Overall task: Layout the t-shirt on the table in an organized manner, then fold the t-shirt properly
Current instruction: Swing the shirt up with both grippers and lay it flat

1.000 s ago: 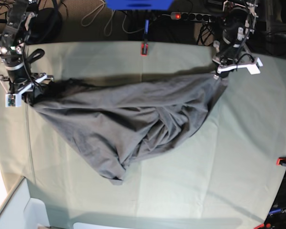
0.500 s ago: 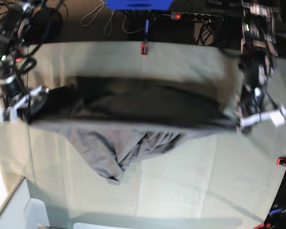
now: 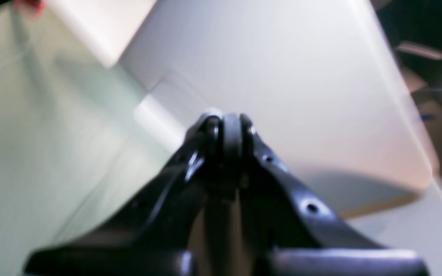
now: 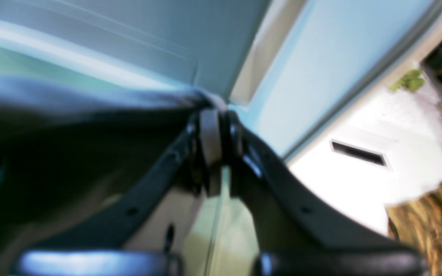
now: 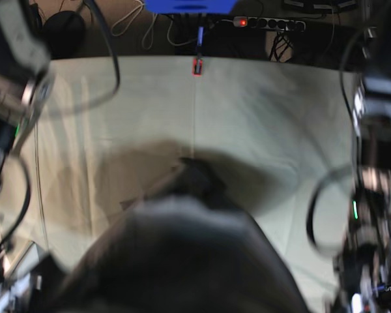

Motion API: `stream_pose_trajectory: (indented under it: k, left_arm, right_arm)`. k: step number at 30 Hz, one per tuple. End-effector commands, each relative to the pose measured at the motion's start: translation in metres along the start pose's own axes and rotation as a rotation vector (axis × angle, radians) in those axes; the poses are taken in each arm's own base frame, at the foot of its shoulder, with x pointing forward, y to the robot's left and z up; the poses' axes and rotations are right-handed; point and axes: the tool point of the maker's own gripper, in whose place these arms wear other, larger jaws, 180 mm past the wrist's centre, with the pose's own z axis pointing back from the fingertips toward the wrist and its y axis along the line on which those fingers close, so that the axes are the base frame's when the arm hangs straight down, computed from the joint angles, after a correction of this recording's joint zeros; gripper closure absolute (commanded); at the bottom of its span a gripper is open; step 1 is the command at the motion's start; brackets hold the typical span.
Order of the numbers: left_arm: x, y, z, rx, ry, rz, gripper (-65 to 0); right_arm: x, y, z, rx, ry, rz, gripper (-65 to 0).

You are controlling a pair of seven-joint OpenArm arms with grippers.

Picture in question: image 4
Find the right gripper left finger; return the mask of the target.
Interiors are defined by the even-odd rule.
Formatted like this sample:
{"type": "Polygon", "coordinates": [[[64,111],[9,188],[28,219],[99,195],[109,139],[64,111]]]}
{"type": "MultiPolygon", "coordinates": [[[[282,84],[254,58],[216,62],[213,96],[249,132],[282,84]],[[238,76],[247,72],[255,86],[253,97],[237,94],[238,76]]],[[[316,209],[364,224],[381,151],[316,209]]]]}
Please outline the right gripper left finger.
{"type": "Polygon", "coordinates": [[[15,276],[183,276],[185,237],[205,198],[221,192],[221,122],[193,115],[121,199],[23,250],[15,276]]]}

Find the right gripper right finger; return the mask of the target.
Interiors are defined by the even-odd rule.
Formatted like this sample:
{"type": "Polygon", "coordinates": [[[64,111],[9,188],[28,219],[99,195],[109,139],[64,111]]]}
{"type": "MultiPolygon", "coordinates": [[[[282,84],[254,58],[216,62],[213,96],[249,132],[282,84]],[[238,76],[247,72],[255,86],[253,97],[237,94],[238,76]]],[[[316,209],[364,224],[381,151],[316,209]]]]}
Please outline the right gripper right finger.
{"type": "Polygon", "coordinates": [[[279,156],[225,114],[230,195],[253,218],[253,276],[423,276],[417,250],[355,222],[301,183],[279,156]]]}

